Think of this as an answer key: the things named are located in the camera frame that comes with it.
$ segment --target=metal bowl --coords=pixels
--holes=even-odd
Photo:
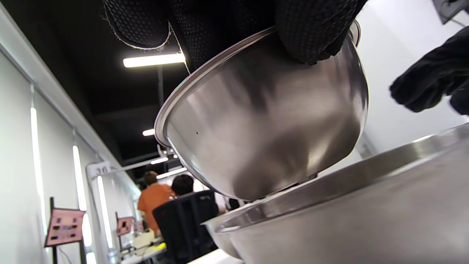
[[[233,218],[233,217],[235,217],[239,214],[242,214],[243,212],[245,212],[252,205],[253,204],[246,204],[245,206],[243,206],[241,208],[238,208],[238,209],[230,211],[228,213],[219,215],[217,217],[214,217],[210,220],[207,220],[207,221],[201,223],[201,225],[205,225],[205,227],[207,228],[208,233],[212,237],[215,244],[221,250],[225,251],[228,255],[230,255],[234,258],[237,258],[237,259],[241,259],[241,257],[239,256],[236,249],[233,247],[233,244],[231,243],[230,238],[228,237],[228,235],[227,234],[215,233],[215,231],[220,227],[220,225],[222,223],[228,221],[229,219],[231,219],[231,218]]]
[[[469,123],[292,188],[224,223],[249,264],[466,264]]]
[[[275,28],[255,34],[176,88],[158,113],[156,138],[202,183],[243,200],[322,171],[350,154],[366,119],[357,41],[347,38],[336,56],[310,66],[286,52]]]

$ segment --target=textured black glove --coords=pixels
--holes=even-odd
[[[303,63],[336,55],[367,0],[103,0],[115,34],[130,46],[163,45],[174,30],[192,72],[236,42],[276,25]]]
[[[452,95],[453,108],[469,111],[469,27],[423,56],[391,85],[391,95],[414,112],[432,108]]]

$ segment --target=yellow object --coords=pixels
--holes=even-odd
[[[166,248],[166,243],[163,242],[163,243],[157,245],[155,248],[156,248],[156,250],[165,249],[165,248]]]

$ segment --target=desk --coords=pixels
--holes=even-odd
[[[126,258],[126,259],[122,260],[121,264],[138,264],[138,263],[141,263],[145,260],[148,260],[148,259],[158,255],[159,253],[161,253],[165,250],[166,250],[166,248],[162,248],[162,249],[159,249],[159,250],[152,251],[151,249],[148,248],[148,253],[145,253],[143,256],[133,255],[129,258]]]
[[[244,264],[244,262],[228,255],[221,249],[217,249],[188,264]]]

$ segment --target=bowl rim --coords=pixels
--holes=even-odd
[[[361,27],[357,20],[354,20],[350,28],[348,30],[348,35],[352,39],[355,47],[358,46],[361,38]],[[197,86],[193,85],[197,81],[201,80],[205,77],[209,72],[211,72],[214,68],[220,66],[229,58],[236,55],[238,52],[244,50],[245,48],[251,46],[252,44],[258,42],[259,40],[265,38],[266,36],[276,33],[277,27],[273,26],[262,30],[250,37],[247,37],[240,42],[232,45],[231,47],[225,49],[215,57],[211,58],[209,61],[204,63],[194,72],[189,74],[169,95],[168,99],[163,103],[161,106],[158,115],[155,119],[154,130],[155,130],[155,138],[158,143],[171,148],[170,142],[166,138],[166,120],[171,114],[171,111],[175,108],[176,104],[183,98],[187,98],[189,95],[192,94],[193,90],[197,88]]]
[[[249,228],[341,198],[353,192],[398,176],[400,172],[433,160],[434,158],[443,155],[448,150],[458,146],[461,140],[469,140],[469,123],[461,124],[459,126],[444,130],[438,134],[422,137],[409,144],[388,150],[328,174],[324,177],[313,179],[302,185],[289,189],[273,199],[257,203],[255,206],[250,207],[242,214],[233,216],[226,222],[222,223],[215,230],[215,233],[226,234]],[[372,164],[382,165],[383,161],[390,159],[400,159],[400,161],[397,164],[392,164],[389,166],[389,168],[385,168],[384,171],[376,170],[376,168],[371,166]],[[353,178],[353,183],[346,185],[343,184],[343,180],[347,178]],[[323,194],[317,194],[314,192],[314,188],[323,189],[326,190],[326,192]],[[297,197],[307,197],[308,201],[303,202],[300,205],[288,206],[289,208],[287,210],[282,210],[272,215],[260,217],[259,219],[252,220],[249,223],[239,225],[236,222],[233,222],[234,219],[239,218],[249,212],[262,210],[263,207],[269,207],[269,203],[275,203],[275,200],[278,202],[285,202],[285,199],[289,199],[290,202],[287,201],[287,203],[291,204],[291,200]]]

